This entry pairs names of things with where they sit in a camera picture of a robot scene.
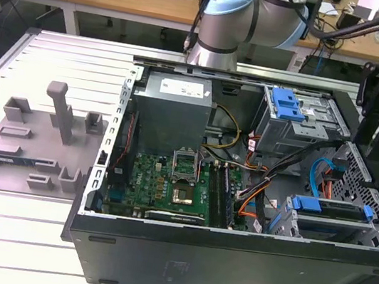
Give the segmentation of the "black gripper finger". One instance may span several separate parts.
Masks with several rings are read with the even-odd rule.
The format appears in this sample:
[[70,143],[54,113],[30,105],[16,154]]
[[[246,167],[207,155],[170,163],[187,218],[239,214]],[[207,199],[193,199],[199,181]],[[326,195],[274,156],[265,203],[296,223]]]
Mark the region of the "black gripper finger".
[[360,124],[352,141],[362,148],[365,158],[379,161],[379,65],[366,63],[362,74],[356,98]]

